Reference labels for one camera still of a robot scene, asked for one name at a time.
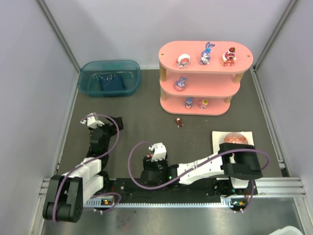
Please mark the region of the small brown toy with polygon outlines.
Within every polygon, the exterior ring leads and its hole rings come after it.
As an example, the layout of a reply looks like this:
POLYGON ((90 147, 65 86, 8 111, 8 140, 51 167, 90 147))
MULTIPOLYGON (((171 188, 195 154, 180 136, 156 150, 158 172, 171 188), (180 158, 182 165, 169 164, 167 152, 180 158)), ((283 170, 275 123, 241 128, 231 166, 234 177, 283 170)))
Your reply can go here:
POLYGON ((182 120, 181 120, 181 118, 176 118, 176 123, 177 123, 177 127, 178 128, 180 128, 180 127, 182 127, 183 126, 183 123, 182 123, 182 120))

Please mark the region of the purple figure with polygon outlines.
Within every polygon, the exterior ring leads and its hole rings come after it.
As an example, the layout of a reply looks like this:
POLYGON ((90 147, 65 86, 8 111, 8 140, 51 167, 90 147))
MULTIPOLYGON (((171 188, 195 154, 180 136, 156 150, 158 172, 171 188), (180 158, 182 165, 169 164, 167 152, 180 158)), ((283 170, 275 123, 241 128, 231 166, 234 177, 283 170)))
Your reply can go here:
POLYGON ((186 77, 181 76, 179 80, 175 82, 174 88, 179 92, 184 91, 187 81, 188 79, 186 77))

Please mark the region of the pink haired girl toy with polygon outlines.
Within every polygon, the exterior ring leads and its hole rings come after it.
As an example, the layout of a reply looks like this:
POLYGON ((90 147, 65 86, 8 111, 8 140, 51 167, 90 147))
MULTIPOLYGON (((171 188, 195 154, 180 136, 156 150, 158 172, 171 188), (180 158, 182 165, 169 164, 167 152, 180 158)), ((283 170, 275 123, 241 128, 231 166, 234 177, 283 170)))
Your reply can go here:
POLYGON ((188 64, 191 60, 191 57, 188 54, 182 54, 176 59, 177 67, 180 69, 185 69, 188 67, 188 64))

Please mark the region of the purple bunny toy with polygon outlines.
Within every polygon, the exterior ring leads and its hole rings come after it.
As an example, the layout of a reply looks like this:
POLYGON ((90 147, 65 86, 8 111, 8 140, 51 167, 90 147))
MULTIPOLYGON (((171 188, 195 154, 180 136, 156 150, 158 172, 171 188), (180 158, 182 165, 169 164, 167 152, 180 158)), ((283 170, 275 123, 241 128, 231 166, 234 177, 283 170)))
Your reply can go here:
POLYGON ((207 42, 205 45, 205 50, 201 52, 200 65, 209 65, 211 60, 211 50, 215 44, 207 42))

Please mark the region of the strawberry bear cake toy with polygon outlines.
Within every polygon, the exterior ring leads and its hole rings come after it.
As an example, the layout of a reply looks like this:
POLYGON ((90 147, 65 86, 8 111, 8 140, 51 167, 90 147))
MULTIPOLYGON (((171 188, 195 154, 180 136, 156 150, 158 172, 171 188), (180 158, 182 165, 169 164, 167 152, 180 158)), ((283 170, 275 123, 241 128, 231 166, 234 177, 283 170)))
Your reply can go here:
POLYGON ((227 66, 234 66, 236 62, 236 48, 231 47, 228 51, 222 55, 222 65, 227 66))

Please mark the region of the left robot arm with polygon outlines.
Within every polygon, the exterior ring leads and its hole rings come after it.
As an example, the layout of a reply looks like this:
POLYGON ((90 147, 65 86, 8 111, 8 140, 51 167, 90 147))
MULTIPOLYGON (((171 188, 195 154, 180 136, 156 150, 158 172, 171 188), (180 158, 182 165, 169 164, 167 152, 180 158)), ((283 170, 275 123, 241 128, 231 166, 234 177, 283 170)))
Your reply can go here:
POLYGON ((97 192, 105 188, 108 174, 104 171, 113 136, 119 137, 124 128, 122 117, 104 116, 106 123, 99 120, 99 115, 90 113, 81 119, 89 133, 89 149, 85 158, 74 169, 62 175, 50 178, 45 203, 43 219, 53 222, 76 223, 81 217, 84 204, 97 192))

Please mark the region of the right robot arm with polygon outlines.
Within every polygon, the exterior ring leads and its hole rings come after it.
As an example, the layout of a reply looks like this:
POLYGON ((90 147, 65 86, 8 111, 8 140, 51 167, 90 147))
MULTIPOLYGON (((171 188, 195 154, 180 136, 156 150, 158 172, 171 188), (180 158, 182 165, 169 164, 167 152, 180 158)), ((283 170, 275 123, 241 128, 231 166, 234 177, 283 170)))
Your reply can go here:
POLYGON ((166 186, 187 186, 196 181, 224 175, 229 180, 252 181, 263 177, 257 157, 260 151, 253 145, 222 143, 219 151, 209 157, 186 164, 169 166, 167 157, 154 161, 152 156, 143 158, 143 171, 139 186, 156 190, 166 186))

